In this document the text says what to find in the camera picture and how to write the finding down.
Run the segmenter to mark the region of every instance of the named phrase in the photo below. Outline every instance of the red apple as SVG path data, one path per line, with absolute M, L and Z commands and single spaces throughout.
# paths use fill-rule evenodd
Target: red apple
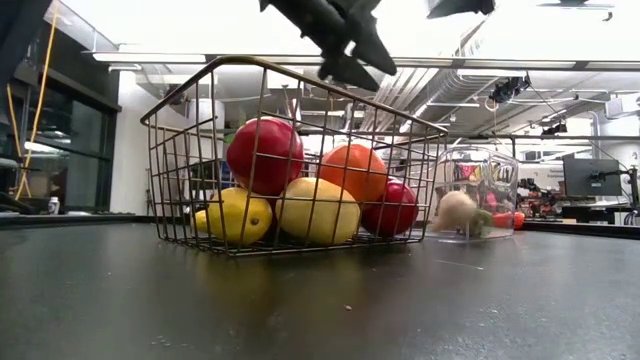
M 376 202 L 380 204 L 372 205 L 362 212 L 362 227 L 373 235 L 376 235 L 376 230 L 377 235 L 382 237 L 401 234 L 409 230 L 418 217 L 416 195 L 399 180 L 390 180 L 385 194 Z
M 238 129 L 227 150 L 227 163 L 238 183 L 249 189 L 257 137 L 257 152 L 277 157 L 256 155 L 251 191 L 260 195 L 277 196 L 287 183 L 300 175 L 304 148 L 300 136 L 286 122 L 271 117 L 262 117 L 259 122 L 259 129 L 256 119 Z

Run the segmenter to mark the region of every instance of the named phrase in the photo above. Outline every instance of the clear glass container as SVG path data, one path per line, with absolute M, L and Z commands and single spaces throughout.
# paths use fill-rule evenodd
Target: clear glass container
M 478 242 L 509 237 L 514 230 L 518 161 L 482 147 L 461 146 L 444 151 L 437 161 L 432 206 L 426 236 L 443 242 Z M 446 229 L 434 231 L 442 198 L 464 192 L 475 203 L 470 215 L 458 214 Z

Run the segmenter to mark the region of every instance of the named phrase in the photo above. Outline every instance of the tomato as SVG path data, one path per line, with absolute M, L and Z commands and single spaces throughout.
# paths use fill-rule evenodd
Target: tomato
M 524 214 L 521 212 L 512 213 L 504 213 L 504 214 L 494 214 L 493 215 L 493 226 L 498 228 L 509 228 L 512 226 L 514 229 L 519 230 L 522 228 L 524 224 Z
M 524 226 L 524 213 L 521 213 L 519 211 L 516 213 L 516 217 L 513 225 L 514 225 L 514 229 L 516 230 L 522 229 L 522 226 Z
M 358 202 L 373 202 L 384 193 L 387 184 L 387 167 L 378 154 L 366 146 L 359 144 L 338 146 L 324 155 L 321 163 L 343 167 L 320 166 L 318 177 L 343 187 Z M 381 174 L 345 170 L 345 166 Z

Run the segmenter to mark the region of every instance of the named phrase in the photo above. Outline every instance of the dark countertop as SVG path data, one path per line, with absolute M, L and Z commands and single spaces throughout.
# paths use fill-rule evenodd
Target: dark countertop
M 638 241 L 230 260 L 155 234 L 0 232 L 0 359 L 640 358 Z

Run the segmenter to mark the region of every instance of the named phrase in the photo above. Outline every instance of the yellow lemon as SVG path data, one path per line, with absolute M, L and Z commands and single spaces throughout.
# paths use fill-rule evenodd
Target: yellow lemon
M 195 225 L 193 218 L 191 218 L 191 226 L 195 227 L 199 232 L 207 232 L 207 212 L 204 210 L 198 211 L 195 215 Z
M 318 182 L 318 191 L 314 201 L 313 195 Z M 289 234 L 304 239 L 311 220 L 309 240 L 321 245 L 338 245 L 349 240 L 358 231 L 360 208 L 353 196 L 346 190 L 323 179 L 298 178 L 285 189 L 285 200 L 276 202 L 276 217 L 280 226 Z
M 242 188 L 227 188 L 216 194 L 213 198 L 214 203 L 209 204 L 207 208 L 211 234 L 230 243 L 242 245 L 251 245 L 264 236 L 271 225 L 273 213 L 267 200 L 253 197 L 249 200 L 246 225 L 242 234 L 248 195 L 249 193 Z M 222 201 L 222 213 L 217 201 Z M 226 238 L 222 231 L 223 216 Z

